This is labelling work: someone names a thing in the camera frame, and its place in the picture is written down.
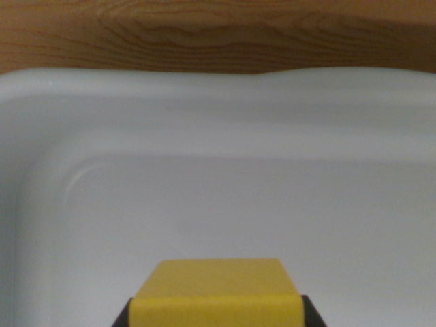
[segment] wood grain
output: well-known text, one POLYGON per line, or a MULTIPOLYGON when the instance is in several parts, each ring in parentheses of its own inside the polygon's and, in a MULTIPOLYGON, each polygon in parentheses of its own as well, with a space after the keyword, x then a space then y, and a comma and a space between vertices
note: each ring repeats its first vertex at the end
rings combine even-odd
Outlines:
POLYGON ((436 72, 436 2, 2 0, 0 73, 29 67, 436 72))

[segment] white plastic tub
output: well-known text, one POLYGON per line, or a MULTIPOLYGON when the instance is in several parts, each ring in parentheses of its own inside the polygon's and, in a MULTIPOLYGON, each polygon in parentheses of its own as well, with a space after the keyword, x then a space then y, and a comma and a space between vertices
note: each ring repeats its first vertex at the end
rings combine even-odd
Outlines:
POLYGON ((110 326, 168 258, 277 257, 329 326, 436 324, 436 76, 0 77, 2 326, 110 326))

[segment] yellow block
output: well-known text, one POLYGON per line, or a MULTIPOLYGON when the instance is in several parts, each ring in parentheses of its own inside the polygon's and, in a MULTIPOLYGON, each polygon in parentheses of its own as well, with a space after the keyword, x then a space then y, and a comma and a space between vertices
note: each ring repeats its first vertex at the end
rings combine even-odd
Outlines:
POLYGON ((129 307, 130 327, 304 327, 277 259, 163 261, 129 307))

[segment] black object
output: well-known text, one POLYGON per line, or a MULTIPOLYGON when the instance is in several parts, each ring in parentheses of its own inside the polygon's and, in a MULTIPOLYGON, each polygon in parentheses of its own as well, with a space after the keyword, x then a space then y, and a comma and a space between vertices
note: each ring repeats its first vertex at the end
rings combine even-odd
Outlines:
MULTIPOLYGON (((327 327, 321 318, 320 314, 313 305, 311 299, 307 295, 302 295, 302 302, 305 306, 305 326, 306 327, 327 327)), ((129 306, 130 301, 124 306, 118 318, 115 320, 112 327, 129 327, 129 306)))
POLYGON ((321 318, 311 299, 307 295, 302 295, 302 303, 305 306, 305 325, 306 327, 327 327, 321 318))
POLYGON ((124 306, 124 309, 121 311, 112 327, 129 327, 129 307, 131 300, 132 298, 130 298, 130 300, 124 306))

